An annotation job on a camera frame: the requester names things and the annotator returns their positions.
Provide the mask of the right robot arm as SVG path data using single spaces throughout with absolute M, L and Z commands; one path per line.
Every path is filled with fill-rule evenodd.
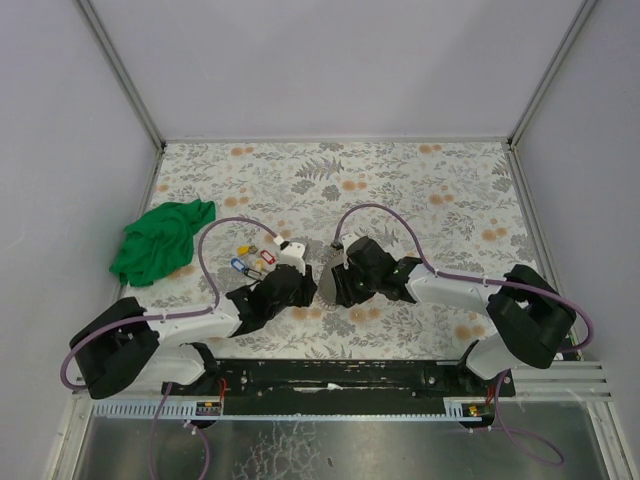
M 323 300 L 351 308 L 376 294 L 390 301 L 433 303 L 489 318 L 496 332 L 471 344 L 461 367 L 483 380 L 520 365 L 547 369 L 560 352 L 576 312 L 532 268 L 518 264 L 501 282 L 474 282 L 460 272 L 429 270 L 421 259 L 394 258 L 369 237 L 347 235 L 324 267 Z

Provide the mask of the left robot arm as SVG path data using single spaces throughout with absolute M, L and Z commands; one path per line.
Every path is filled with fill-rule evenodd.
M 61 380 L 95 400 L 157 382 L 190 385 L 214 369 L 206 340 L 258 331 L 289 307 L 309 306 L 316 291 L 311 266 L 279 264 L 216 307 L 148 311 L 136 298 L 122 298 L 69 342 Z

